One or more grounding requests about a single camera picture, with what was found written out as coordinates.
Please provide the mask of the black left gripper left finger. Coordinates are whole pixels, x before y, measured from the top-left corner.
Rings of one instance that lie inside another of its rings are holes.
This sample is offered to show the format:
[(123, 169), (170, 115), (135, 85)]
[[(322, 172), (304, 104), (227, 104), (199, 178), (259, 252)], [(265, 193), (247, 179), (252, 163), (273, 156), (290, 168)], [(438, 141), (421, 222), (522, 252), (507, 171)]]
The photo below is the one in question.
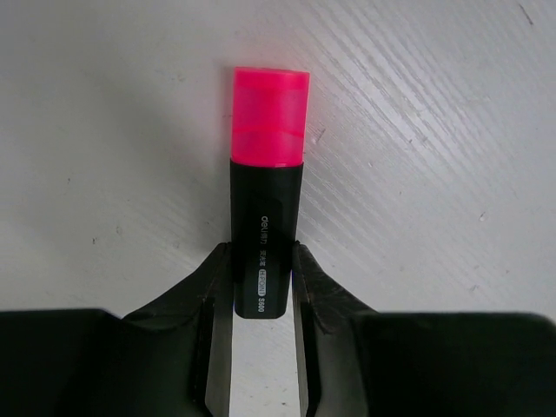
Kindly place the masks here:
[(1, 314), (4, 416), (226, 416), (233, 283), (221, 243), (136, 311)]

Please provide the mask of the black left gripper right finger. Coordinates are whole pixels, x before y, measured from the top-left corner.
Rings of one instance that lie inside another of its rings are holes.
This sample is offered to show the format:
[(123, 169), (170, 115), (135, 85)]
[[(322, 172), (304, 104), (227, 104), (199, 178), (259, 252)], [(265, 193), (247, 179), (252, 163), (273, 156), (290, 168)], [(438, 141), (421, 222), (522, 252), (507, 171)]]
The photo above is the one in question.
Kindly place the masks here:
[(295, 244), (304, 416), (552, 416), (555, 325), (531, 313), (379, 313)]

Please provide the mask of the pink black highlighter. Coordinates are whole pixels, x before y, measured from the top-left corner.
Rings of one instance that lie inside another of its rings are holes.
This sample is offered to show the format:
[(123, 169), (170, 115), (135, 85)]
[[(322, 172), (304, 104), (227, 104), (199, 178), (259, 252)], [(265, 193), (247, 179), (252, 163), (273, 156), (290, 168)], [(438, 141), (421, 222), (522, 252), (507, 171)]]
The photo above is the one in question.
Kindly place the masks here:
[(310, 75), (236, 67), (230, 155), (235, 312), (284, 315), (304, 166)]

